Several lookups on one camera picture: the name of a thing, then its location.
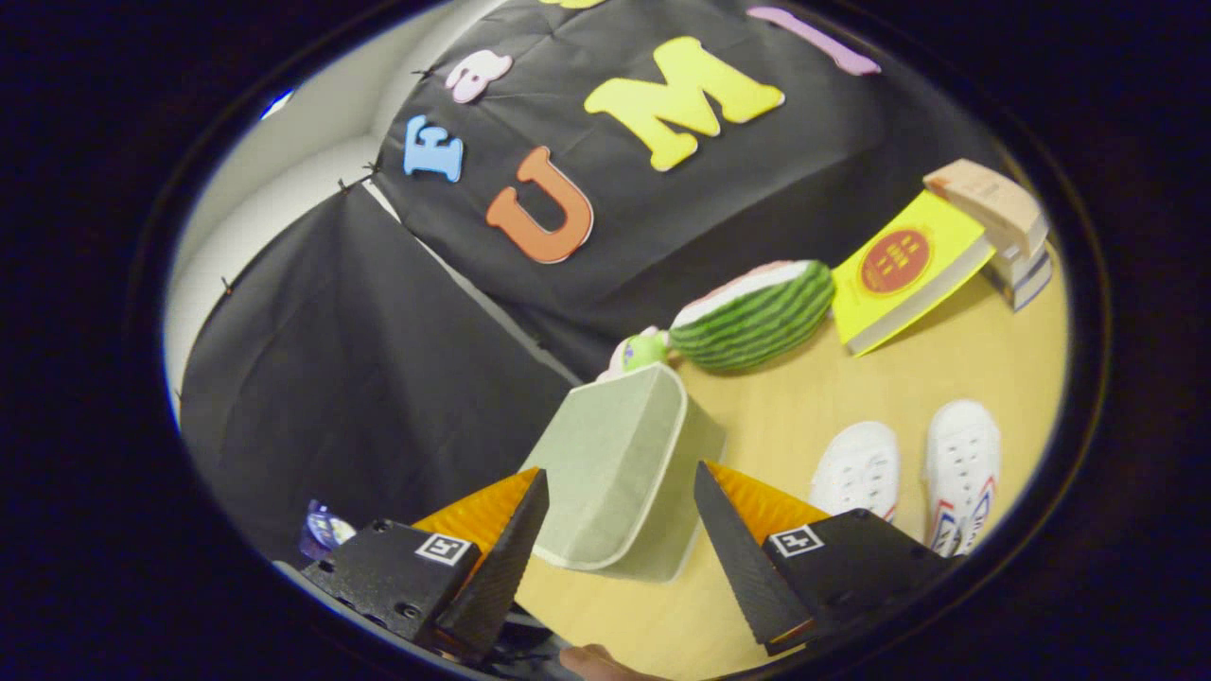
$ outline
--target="green striped watermelon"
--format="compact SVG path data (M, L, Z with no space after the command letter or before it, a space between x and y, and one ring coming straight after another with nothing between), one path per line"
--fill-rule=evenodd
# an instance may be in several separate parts
M687 305L670 342L706 371L752 368L810 338L836 292L821 262L762 265Z

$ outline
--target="red circle logo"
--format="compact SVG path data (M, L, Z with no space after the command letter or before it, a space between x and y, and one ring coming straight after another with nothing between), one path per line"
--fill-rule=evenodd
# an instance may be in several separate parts
M929 239L920 230L897 229L866 252L859 279L872 293L895 293L920 277L930 254Z

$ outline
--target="foam letter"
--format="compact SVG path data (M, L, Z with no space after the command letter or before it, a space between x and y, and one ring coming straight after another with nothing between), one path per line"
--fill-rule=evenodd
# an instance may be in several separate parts
M446 78L446 90L454 91L459 104L471 102L488 87L488 84L509 73L512 57L500 57L492 50L480 50L463 59Z
M547 231L517 201L517 190L506 187L488 206L488 224L504 230L532 259L555 264L568 259L593 230L593 206L579 187L551 165L551 150L538 147L517 167L517 179L534 182L563 208L563 225Z
M676 133L664 121L714 137L710 95L723 108L729 122L750 121L786 101L771 85L762 85L702 48L694 38L675 38L656 47L653 57L667 85L610 79L585 99L590 114L606 111L625 125L652 149L652 167L667 171L698 150L698 139Z
M854 52L823 33L820 33L810 25L800 22L794 17L794 15L787 12L786 10L779 10L777 7L752 7L748 10L747 15L750 17L770 22L774 25L782 27L794 35L798 35L808 42L815 45L825 55L833 58L833 63L837 64L837 68L850 75L866 75L883 70L879 68L879 64L876 64L869 58Z
M425 127L425 116L408 120L403 139L403 174L424 170L446 174L446 179L458 182L463 174L463 141L449 137L443 127ZM449 143L441 145L449 137Z

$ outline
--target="yellow letter m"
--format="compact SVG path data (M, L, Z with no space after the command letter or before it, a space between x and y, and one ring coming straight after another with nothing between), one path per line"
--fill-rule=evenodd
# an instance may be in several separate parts
M608 113L652 149L652 167L665 172L698 150L698 139L665 122L701 135L719 135L710 95L728 122L746 122L779 107L786 95L762 85L702 48L694 38L675 38L652 55L666 85L614 78L585 99L590 114Z

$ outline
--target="orange soft finger pad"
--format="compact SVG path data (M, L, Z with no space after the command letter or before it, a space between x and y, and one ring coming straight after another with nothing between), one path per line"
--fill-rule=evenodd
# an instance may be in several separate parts
M529 491L539 469L530 468L478 492L463 497L442 510L414 523L417 530L448 534L474 542L480 548L480 560L471 568L471 576L483 565L483 560L497 545L509 519Z
M758 545L775 532L811 525L825 511L737 470L705 462Z

